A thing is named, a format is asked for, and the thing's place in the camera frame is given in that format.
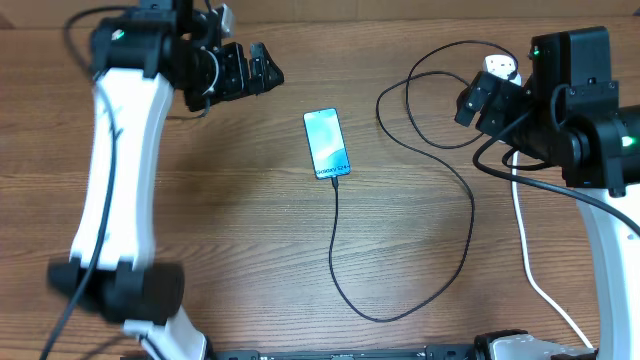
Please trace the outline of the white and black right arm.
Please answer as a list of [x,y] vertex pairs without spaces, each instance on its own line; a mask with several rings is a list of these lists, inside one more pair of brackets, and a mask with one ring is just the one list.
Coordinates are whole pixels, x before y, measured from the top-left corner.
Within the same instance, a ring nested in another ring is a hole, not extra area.
[[[603,26],[536,36],[524,85],[484,69],[457,99],[457,123],[489,138],[476,168],[577,202],[592,251],[600,343],[572,348],[522,330],[476,337],[479,359],[636,359],[639,356],[639,108],[619,104],[609,32]],[[492,169],[480,161],[489,144],[558,167],[549,183]]]

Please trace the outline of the black Samsung Galaxy smartphone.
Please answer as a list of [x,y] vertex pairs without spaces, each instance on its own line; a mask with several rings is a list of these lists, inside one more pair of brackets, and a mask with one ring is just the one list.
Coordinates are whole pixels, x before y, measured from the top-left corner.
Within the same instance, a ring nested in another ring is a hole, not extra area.
[[338,112],[327,108],[303,115],[314,175],[318,180],[351,172]]

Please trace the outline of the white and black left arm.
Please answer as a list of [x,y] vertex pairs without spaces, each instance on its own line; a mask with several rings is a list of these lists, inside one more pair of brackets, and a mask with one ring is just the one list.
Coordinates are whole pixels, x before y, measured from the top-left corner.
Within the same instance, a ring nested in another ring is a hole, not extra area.
[[94,137],[84,209],[69,257],[47,269],[67,306],[121,326],[148,359],[211,359],[209,338],[182,304],[185,274],[158,263],[153,202],[159,145],[174,94],[192,118],[281,85],[283,72],[262,43],[233,41],[224,5],[142,1],[99,8],[89,60],[80,60],[94,94]]

